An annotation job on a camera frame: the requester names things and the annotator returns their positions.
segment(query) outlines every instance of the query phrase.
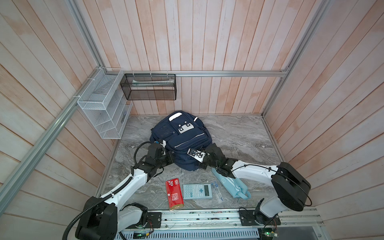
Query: metal vent grille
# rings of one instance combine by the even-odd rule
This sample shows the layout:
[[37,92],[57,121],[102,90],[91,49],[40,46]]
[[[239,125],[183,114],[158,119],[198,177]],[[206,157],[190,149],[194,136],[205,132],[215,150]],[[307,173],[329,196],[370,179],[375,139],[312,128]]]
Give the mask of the metal vent grille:
[[[133,239],[133,233],[137,231],[123,231],[126,239]],[[259,238],[257,228],[242,229],[196,229],[196,230],[155,230],[145,239],[255,239]]]

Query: wire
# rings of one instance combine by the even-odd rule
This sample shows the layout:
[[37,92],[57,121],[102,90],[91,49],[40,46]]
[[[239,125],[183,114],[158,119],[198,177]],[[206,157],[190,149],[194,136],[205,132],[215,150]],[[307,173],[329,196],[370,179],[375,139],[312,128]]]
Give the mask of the wire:
[[122,240],[127,240],[124,235],[122,234],[122,232],[119,232],[119,235],[121,236]]
[[281,176],[287,178],[289,181],[291,181],[291,182],[293,182],[294,184],[296,184],[296,185],[301,189],[301,191],[303,191],[303,193],[307,196],[307,198],[310,200],[311,204],[310,204],[310,205],[306,205],[305,202],[304,202],[304,206],[307,206],[307,207],[312,206],[312,199],[308,196],[308,194],[304,191],[304,189],[302,189],[297,183],[295,183],[292,179],[290,179],[290,178],[287,177],[286,175],[284,175],[284,174],[282,174],[282,173],[280,173],[280,172],[278,172],[278,171],[275,171],[275,170],[271,169],[271,167],[264,167],[264,166],[257,165],[257,164],[245,164],[245,165],[243,165],[243,166],[240,166],[240,167],[238,167],[238,168],[235,168],[234,170],[237,170],[237,169],[239,169],[239,168],[246,167],[246,166],[263,167],[263,168],[265,168],[265,169],[268,169],[268,170],[270,170],[270,171],[273,171],[273,172],[275,172],[275,173],[277,173],[277,174],[279,174],[279,175],[281,175]]
[[151,220],[148,220],[147,222],[149,222],[149,225],[151,226],[151,228],[149,229],[149,234],[148,234],[148,236],[151,234],[151,233],[153,233],[155,230],[153,229],[153,225],[152,225],[152,221]]
[[276,216],[277,216],[277,214],[275,214],[275,215],[272,217],[272,219],[271,219],[267,224],[264,225],[263,229],[265,229],[265,227],[266,227],[268,224],[270,224],[270,223],[272,222],[272,220],[275,219]]
[[275,228],[276,228],[276,231],[277,231],[277,235],[279,235],[279,230],[277,229],[277,223],[276,223],[275,219],[273,219],[273,221],[275,222]]
[[248,213],[248,214],[251,214],[251,213],[249,212],[249,210],[248,210],[248,209],[246,209],[246,208],[244,208],[244,207],[239,207],[239,211],[240,211],[240,209],[244,209],[244,210],[246,210],[246,211],[247,211],[247,213]]
[[135,153],[133,154],[133,161],[135,162],[135,165],[137,164],[137,161],[136,161],[136,154],[137,154],[137,151],[140,149],[141,146],[143,146],[144,144],[147,144],[147,143],[151,143],[151,142],[149,142],[149,141],[147,141],[147,142],[143,142],[142,144],[140,144],[140,145],[136,148]]
[[62,237],[62,240],[67,240],[68,238],[68,234],[70,233],[70,230],[71,228],[75,225],[75,223],[86,213],[88,212],[89,210],[92,210],[93,208],[97,207],[98,205],[100,205],[102,202],[104,202],[105,200],[113,197],[113,195],[115,195],[116,193],[120,192],[123,188],[126,187],[126,185],[128,185],[128,183],[132,180],[132,176],[130,178],[128,178],[128,180],[123,184],[121,185],[118,189],[116,189],[115,191],[113,191],[111,194],[107,195],[106,197],[103,197],[103,198],[99,198],[97,200],[97,202],[95,202],[94,204],[92,204],[91,206],[89,206],[87,209],[83,210],[81,213],[79,213],[70,223],[69,225],[67,226],[67,228],[64,230],[64,233],[63,233],[63,237]]

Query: black wire mesh basket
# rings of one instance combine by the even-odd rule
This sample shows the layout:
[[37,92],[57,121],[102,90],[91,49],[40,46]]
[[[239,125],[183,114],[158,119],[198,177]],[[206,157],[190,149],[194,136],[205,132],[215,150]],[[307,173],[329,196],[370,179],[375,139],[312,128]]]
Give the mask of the black wire mesh basket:
[[175,74],[124,74],[120,86],[127,100],[176,100]]

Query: light blue pouch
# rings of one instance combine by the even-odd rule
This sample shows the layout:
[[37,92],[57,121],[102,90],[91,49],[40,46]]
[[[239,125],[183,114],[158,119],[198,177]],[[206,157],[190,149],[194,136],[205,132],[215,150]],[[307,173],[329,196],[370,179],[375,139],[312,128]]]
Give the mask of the light blue pouch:
[[251,193],[248,191],[248,187],[239,178],[233,179],[230,177],[224,177],[223,175],[217,173],[214,168],[212,168],[211,171],[234,198],[241,197],[245,200],[251,198]]

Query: wire basket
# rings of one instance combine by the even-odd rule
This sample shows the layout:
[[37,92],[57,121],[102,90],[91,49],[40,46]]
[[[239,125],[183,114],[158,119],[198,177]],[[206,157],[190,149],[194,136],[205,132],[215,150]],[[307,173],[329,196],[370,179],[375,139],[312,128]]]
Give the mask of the wire basket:
[[106,110],[122,77],[119,68],[101,68],[77,103],[82,109]]
[[79,106],[102,138],[121,139],[133,102],[119,86],[121,69],[102,68],[78,100]]
[[120,86],[127,100],[176,100],[175,74],[126,73]]

